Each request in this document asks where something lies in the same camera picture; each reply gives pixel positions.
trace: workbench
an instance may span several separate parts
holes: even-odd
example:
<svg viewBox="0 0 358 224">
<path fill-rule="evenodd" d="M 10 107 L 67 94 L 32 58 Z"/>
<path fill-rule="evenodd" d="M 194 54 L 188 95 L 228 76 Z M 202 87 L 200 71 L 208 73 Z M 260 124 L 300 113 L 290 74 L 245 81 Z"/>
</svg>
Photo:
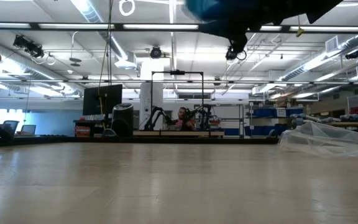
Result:
<svg viewBox="0 0 358 224">
<path fill-rule="evenodd" d="M 135 137 L 199 137 L 199 138 L 223 138 L 224 131 L 134 131 Z"/>
</svg>

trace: ceiling beam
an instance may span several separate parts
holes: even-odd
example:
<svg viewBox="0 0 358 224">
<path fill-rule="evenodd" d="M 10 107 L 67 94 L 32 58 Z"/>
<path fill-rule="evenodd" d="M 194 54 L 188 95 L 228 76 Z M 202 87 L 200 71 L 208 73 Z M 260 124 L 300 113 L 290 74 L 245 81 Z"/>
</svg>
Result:
<svg viewBox="0 0 358 224">
<path fill-rule="evenodd" d="M 107 29 L 121 32 L 200 32 L 206 24 L 189 23 L 56 23 L 56 22 L 0 22 L 0 30 L 38 30 L 38 31 L 82 31 L 101 32 Z M 304 34 L 358 34 L 358 26 L 301 26 Z M 296 34 L 298 25 L 262 26 L 260 30 L 248 33 Z"/>
<path fill-rule="evenodd" d="M 26 83 L 151 83 L 151 80 L 12 80 L 12 79 L 0 79 L 0 82 L 26 82 Z M 201 84 L 201 80 L 154 80 L 153 83 L 194 83 Z M 236 80 L 236 81 L 215 81 L 215 80 L 205 80 L 204 84 L 302 84 L 302 85 L 358 85 L 358 82 L 314 82 L 314 81 L 273 81 L 273 80 Z"/>
</svg>

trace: metal frame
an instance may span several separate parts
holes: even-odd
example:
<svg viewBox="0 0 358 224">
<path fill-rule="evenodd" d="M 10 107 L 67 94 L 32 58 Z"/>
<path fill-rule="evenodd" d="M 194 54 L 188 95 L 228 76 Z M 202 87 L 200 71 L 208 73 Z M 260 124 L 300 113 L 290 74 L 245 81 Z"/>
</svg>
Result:
<svg viewBox="0 0 358 224">
<path fill-rule="evenodd" d="M 186 74 L 199 74 L 199 72 L 186 72 Z M 236 80 L 236 81 L 215 81 L 215 80 L 25 80 L 25 79 L 0 79 L 0 82 L 26 82 L 26 83 L 197 83 L 197 84 L 302 84 L 302 85 L 358 85 L 358 82 L 314 82 L 314 81 L 273 81 L 273 80 Z"/>
<path fill-rule="evenodd" d="M 125 25 L 150 25 L 150 28 L 129 28 Z M 5 22 L 0 21 L 0 30 L 37 30 L 37 31 L 64 31 L 64 32 L 201 32 L 206 24 L 200 23 L 80 23 L 80 22 Z M 172 28 L 155 28 L 155 26 L 172 26 Z M 304 34 L 358 34 L 358 26 L 301 26 Z M 251 33 L 267 34 L 296 34 L 298 25 L 262 26 L 260 30 L 248 30 Z"/>
<path fill-rule="evenodd" d="M 186 71 L 163 71 L 163 72 L 152 72 L 152 79 L 151 79 L 151 90 L 150 90 L 150 94 L 151 94 L 151 103 L 150 103 L 150 109 L 153 110 L 153 76 L 156 73 L 163 73 L 163 74 L 170 74 L 170 75 L 186 75 L 186 74 L 200 74 L 201 75 L 201 101 L 202 101 L 202 105 L 204 105 L 204 72 L 186 72 Z"/>
</svg>

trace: plastic sheet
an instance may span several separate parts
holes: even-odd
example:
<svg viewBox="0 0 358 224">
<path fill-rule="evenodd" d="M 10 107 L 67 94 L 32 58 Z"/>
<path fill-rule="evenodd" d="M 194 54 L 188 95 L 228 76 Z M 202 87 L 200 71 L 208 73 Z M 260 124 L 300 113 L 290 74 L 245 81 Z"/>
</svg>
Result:
<svg viewBox="0 0 358 224">
<path fill-rule="evenodd" d="M 285 131 L 279 146 L 284 151 L 298 151 L 320 157 L 358 156 L 358 132 L 307 122 Z"/>
</svg>

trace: cable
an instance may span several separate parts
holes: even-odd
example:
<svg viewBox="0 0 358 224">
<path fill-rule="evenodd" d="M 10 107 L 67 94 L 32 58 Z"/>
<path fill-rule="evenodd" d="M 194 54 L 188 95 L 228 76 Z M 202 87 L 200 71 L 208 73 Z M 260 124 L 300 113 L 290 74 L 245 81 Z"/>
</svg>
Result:
<svg viewBox="0 0 358 224">
<path fill-rule="evenodd" d="M 7 56 L 6 58 L 4 58 L 2 61 L 4 61 L 5 59 L 8 59 L 10 56 L 16 54 L 16 53 L 17 53 L 18 51 L 20 51 L 20 50 L 22 50 L 22 48 L 19 48 L 19 49 L 13 51 L 13 53 L 11 53 L 10 55 L 8 55 L 8 56 Z"/>
<path fill-rule="evenodd" d="M 112 14 L 112 5 L 114 3 L 114 0 L 110 0 L 110 8 L 109 8 L 109 24 L 111 24 L 111 14 Z M 110 26 L 108 26 L 107 28 L 107 32 L 110 33 Z M 103 61 L 102 61 L 102 66 L 101 66 L 101 71 L 100 71 L 100 79 L 99 79 L 99 87 L 98 87 L 98 95 L 99 95 L 99 103 L 100 103 L 100 114 L 103 116 L 103 104 L 102 104 L 102 98 L 100 96 L 100 86 L 101 86 L 101 82 L 102 82 L 102 74 L 103 74 L 103 67 L 104 67 L 104 61 L 106 60 L 106 54 L 107 54 L 107 47 L 109 45 L 109 42 L 106 41 L 106 45 L 104 47 L 104 53 L 103 53 Z M 106 130 L 106 125 L 103 122 L 103 129 Z"/>
</svg>

